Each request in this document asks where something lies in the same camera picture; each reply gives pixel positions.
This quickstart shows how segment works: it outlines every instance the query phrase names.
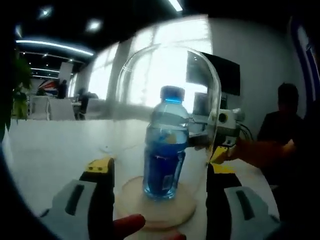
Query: white table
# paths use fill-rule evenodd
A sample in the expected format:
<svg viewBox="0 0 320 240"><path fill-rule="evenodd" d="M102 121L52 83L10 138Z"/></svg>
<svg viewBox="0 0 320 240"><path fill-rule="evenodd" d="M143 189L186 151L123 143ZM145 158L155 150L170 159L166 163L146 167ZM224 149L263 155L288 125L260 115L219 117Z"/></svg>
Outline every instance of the white table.
<svg viewBox="0 0 320 240"><path fill-rule="evenodd" d="M118 122L19 120L18 124L13 120L9 131L14 159L12 172L32 212L38 215L50 208L54 195L64 185L78 179L89 162L106 155L102 150L116 155L114 192L117 194L127 180L143 173L147 125L145 121L133 119ZM204 164L192 161L194 159L205 162L205 151L187 148L180 180L188 184L189 190L194 193L197 208L194 216L178 230L188 239L201 240L205 239L207 229L207 176ZM259 169L239 159L224 164L232 166L241 184L260 195L269 206L269 213L279 217L273 194ZM128 239L161 239L172 231L139 231Z"/></svg>

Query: blue bottle cap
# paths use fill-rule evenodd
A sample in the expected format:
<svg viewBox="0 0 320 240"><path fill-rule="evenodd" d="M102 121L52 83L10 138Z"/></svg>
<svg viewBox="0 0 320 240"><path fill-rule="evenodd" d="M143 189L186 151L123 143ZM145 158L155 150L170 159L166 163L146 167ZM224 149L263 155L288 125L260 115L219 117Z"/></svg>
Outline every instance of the blue bottle cap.
<svg viewBox="0 0 320 240"><path fill-rule="evenodd" d="M185 90L177 86L163 86L160 97L162 101L180 104L185 99Z"/></svg>

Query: finger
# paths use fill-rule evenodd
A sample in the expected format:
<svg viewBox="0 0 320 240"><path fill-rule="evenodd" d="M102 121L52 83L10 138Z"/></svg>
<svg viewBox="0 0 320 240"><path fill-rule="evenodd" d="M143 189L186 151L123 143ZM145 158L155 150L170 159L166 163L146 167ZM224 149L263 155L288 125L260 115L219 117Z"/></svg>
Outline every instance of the finger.
<svg viewBox="0 0 320 240"><path fill-rule="evenodd" d="M122 240L142 229L145 224L146 220L141 214L117 219L113 221L114 237L117 240Z"/></svg>
<svg viewBox="0 0 320 240"><path fill-rule="evenodd" d="M187 240L187 236L179 232L173 236L166 237L164 240Z"/></svg>

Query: black screen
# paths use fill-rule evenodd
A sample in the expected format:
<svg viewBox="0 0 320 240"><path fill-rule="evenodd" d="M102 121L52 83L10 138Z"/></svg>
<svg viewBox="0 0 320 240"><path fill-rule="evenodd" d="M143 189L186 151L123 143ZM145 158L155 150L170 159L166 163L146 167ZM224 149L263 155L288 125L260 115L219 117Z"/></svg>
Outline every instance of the black screen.
<svg viewBox="0 0 320 240"><path fill-rule="evenodd" d="M221 91L227 94L240 95L240 65L222 57L202 54L212 63L221 82Z"/></svg>
<svg viewBox="0 0 320 240"><path fill-rule="evenodd" d="M222 57L214 56L202 52L202 54L212 63L221 82L221 91L227 94L240 95L240 65L224 59ZM199 64L195 61L203 61L199 59L194 53L188 54L187 63L187 78L189 83L209 86L207 76L208 68L206 64Z"/></svg>

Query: ceiling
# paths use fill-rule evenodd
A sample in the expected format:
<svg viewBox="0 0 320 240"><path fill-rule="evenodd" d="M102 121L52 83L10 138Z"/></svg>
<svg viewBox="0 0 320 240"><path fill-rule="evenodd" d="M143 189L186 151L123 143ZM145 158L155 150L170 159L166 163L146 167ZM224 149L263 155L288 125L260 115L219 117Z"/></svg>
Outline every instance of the ceiling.
<svg viewBox="0 0 320 240"><path fill-rule="evenodd" d="M214 4L214 1L209 0L179 0L179 2L183 8L182 12L176 12L168 0L123 0L112 3L90 0L77 1L75 4L65 4L64 1L54 4L33 2L26 5L18 15L21 37L17 35L16 40L53 42L98 53L115 42L130 38L137 30L153 23L196 14L258 22L285 32L292 12L297 9L288 4L271 5L266 2L250 4L229 1ZM47 17L41 18L44 9L52 11ZM97 32L86 31L88 21L92 19L102 21L102 28ZM73 72L78 72L93 58L46 45L20 43L17 47L30 66L38 69L58 70L61 62L72 61ZM54 74L49 71L34 71L34 74L36 73L47 77Z"/></svg>

